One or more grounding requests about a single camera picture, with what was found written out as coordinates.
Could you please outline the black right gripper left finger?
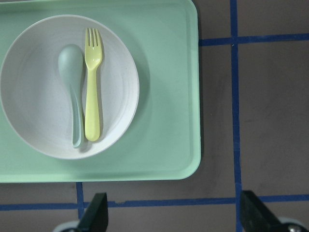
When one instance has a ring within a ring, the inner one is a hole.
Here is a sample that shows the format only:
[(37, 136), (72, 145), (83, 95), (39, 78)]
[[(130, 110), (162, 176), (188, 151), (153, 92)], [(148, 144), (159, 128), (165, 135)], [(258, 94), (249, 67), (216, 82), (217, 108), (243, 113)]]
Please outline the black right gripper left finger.
[(96, 193), (77, 225), (79, 232), (105, 232), (108, 227), (108, 201), (106, 193)]

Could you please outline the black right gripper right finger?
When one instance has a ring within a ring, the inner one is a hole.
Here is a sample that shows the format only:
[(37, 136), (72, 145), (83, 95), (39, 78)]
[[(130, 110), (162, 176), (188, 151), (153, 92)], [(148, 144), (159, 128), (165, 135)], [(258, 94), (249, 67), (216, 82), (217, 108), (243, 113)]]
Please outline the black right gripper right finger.
[(240, 222), (246, 232), (289, 232), (279, 219), (250, 190), (240, 194)]

